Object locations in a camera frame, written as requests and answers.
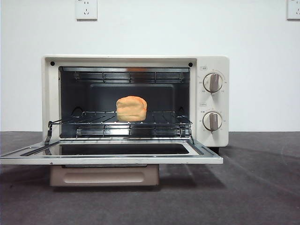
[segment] gray table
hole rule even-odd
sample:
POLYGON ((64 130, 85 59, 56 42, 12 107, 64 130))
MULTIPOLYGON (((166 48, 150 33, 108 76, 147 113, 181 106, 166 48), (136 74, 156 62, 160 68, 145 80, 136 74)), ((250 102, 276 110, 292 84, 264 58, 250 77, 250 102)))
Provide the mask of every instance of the gray table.
MULTIPOLYGON (((161 165, 150 187, 49 186, 48 166, 1 166, 1 225, 300 224, 300 133, 230 133, 223 165, 161 165)), ((41 141, 1 133, 9 151, 41 141)))

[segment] power outlet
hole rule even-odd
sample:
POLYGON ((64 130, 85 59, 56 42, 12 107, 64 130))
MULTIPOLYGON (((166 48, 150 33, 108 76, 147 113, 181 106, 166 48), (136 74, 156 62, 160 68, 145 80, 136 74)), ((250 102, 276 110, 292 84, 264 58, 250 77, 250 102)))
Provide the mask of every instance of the power outlet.
POLYGON ((287 20, 300 20, 300 0, 287 0, 287 20))
POLYGON ((75 14, 77 20, 97 20, 98 0, 75 0, 75 14))

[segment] bread loaf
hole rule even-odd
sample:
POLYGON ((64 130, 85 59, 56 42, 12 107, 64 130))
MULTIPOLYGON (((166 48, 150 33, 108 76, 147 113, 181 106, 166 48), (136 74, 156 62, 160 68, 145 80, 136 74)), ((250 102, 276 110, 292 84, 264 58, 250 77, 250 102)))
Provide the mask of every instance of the bread loaf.
POLYGON ((117 103, 117 117, 120 122, 143 121, 146 119, 147 102, 141 97, 127 96, 117 103))

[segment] white knob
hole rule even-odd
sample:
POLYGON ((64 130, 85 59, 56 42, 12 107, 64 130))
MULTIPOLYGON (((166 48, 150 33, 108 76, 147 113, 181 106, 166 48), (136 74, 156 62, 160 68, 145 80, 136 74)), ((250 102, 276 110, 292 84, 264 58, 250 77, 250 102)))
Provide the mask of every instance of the white knob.
POLYGON ((203 86, 209 92, 217 92, 223 84, 222 77, 218 73, 209 73, 203 79, 203 86))
POLYGON ((222 125, 222 118, 216 112, 208 112, 203 117, 203 125, 210 131, 218 130, 222 125))

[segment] oven door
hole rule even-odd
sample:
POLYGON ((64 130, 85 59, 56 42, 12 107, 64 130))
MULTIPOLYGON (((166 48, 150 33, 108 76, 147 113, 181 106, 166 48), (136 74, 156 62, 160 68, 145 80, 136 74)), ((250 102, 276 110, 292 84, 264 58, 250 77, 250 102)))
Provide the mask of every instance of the oven door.
POLYGON ((223 158, 191 140, 43 142, 0 157, 7 165, 222 164, 223 158))

